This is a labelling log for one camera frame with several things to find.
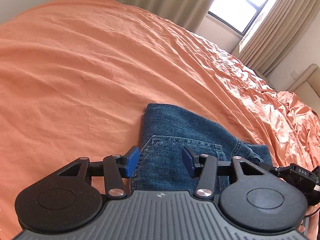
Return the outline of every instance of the human hand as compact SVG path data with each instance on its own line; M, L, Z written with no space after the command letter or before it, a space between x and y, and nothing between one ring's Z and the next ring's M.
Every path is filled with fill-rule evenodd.
M315 212L317 210L317 208L318 208L317 206L308 207L307 212L306 212L306 216ZM308 235L307 235L307 238L309 240L316 240L317 239L318 225L319 225L319 211L310 217ZM304 231L304 229L305 229L304 226L299 226L298 231L302 233Z

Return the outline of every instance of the black cable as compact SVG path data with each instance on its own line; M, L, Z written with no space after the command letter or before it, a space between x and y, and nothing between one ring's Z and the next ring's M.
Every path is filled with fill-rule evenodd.
M308 217L313 216L313 215L316 214L319 210L320 210L320 207L318 207L316 211L314 211L314 212L311 213L310 215L305 216L304 218L308 218Z

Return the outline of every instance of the logo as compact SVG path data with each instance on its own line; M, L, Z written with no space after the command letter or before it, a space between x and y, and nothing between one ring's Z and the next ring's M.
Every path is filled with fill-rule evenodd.
M304 175L306 175L307 174L307 172L306 171L304 171L304 170L302 170L302 169L299 169L299 172L301 172L302 174L304 174Z
M161 193L158 193L157 196L158 196L159 198L162 198L162 197L165 196L165 194L161 192Z

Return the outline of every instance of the ribbed gray surface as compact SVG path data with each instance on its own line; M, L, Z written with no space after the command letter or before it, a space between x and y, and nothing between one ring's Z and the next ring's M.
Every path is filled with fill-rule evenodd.
M45 236L26 230L15 239L298 240L305 238L296 231L281 236L260 236L243 232L226 222L213 203L196 200L187 191L136 190L128 199L110 201L100 217L77 231Z

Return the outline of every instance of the metal pin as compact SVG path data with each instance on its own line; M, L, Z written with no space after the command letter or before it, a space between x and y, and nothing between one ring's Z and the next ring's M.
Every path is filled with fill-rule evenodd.
M196 194L200 197L209 197L212 195L212 191L206 188L198 189Z
M113 188L113 189L109 190L108 193L110 196L120 197L124 194L124 191L120 188Z

